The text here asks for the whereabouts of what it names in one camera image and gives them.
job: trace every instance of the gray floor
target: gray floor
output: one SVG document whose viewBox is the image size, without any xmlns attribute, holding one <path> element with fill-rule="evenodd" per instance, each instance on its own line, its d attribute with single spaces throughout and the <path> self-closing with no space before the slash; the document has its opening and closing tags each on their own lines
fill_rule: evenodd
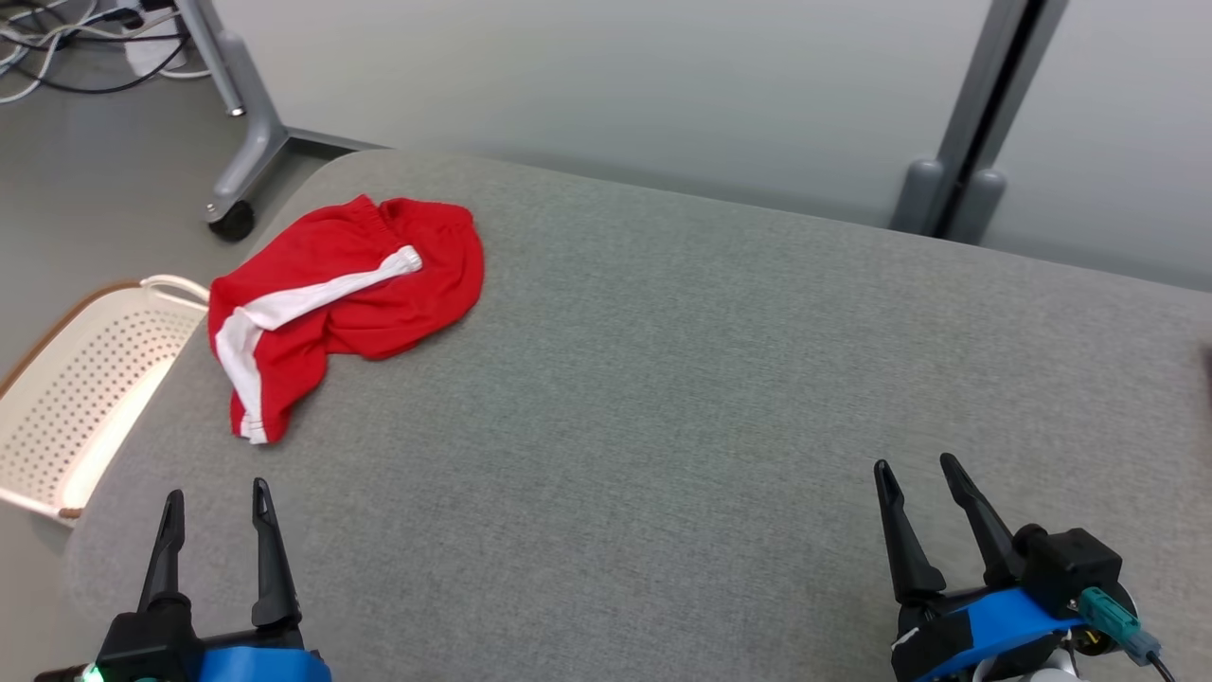
<svg viewBox="0 0 1212 682">
<path fill-rule="evenodd" d="M 55 73 L 88 87 L 132 78 L 121 53 L 97 50 L 64 53 Z M 23 86 L 0 78 L 0 96 Z M 0 105 L 0 376 L 107 282 L 155 273 L 208 282 L 244 258 L 256 233 L 224 243 L 201 220 L 244 127 L 210 80 L 155 79 L 104 96 L 40 88 Z M 288 148 L 252 196 L 259 224 L 336 153 Z M 104 631 L 76 619 L 61 594 L 67 539 L 58 525 L 0 505 L 5 681 L 82 663 L 101 644 Z"/>
</svg>

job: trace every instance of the whiteboard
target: whiteboard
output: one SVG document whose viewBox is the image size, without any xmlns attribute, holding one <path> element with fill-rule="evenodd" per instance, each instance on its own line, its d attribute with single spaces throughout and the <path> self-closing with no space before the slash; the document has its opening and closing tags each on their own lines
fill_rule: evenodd
<svg viewBox="0 0 1212 682">
<path fill-rule="evenodd" d="M 282 121 L 886 224 L 988 0 L 215 0 Z"/>
<path fill-rule="evenodd" d="M 983 246 L 1212 290 L 1212 6 L 1073 0 Z"/>
</svg>

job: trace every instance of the caster wheel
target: caster wheel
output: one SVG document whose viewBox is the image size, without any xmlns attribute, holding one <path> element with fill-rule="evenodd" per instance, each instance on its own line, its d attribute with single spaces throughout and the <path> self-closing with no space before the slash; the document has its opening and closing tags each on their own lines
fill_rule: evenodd
<svg viewBox="0 0 1212 682">
<path fill-rule="evenodd" d="M 240 200 L 231 205 L 219 219 L 210 223 L 211 231 L 224 241 L 239 241 L 252 231 L 257 216 L 252 204 Z"/>
</svg>

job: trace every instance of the table surface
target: table surface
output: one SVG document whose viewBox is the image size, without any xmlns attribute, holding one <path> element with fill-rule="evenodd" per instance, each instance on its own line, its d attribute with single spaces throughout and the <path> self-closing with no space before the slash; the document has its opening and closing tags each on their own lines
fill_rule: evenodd
<svg viewBox="0 0 1212 682">
<path fill-rule="evenodd" d="M 179 487 L 195 626 L 247 627 L 263 476 L 336 680 L 891 680 L 871 466 L 892 463 L 966 588 L 982 567 L 938 468 L 953 452 L 1012 528 L 1119 551 L 1171 667 L 1212 667 L 1212 297 L 390 150 L 321 168 L 268 234 L 362 191 L 469 207 L 480 303 L 400 357 L 332 357 L 268 448 L 228 432 L 195 336 L 72 538 L 91 618 L 135 607 Z"/>
</svg>

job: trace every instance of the white plastic basket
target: white plastic basket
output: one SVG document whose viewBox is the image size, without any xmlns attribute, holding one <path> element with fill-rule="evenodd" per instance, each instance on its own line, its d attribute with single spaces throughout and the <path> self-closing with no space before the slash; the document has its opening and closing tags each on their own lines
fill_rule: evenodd
<svg viewBox="0 0 1212 682">
<path fill-rule="evenodd" d="M 102 288 L 69 311 L 0 384 L 0 500 L 72 526 L 208 298 L 205 286 L 162 274 Z"/>
</svg>

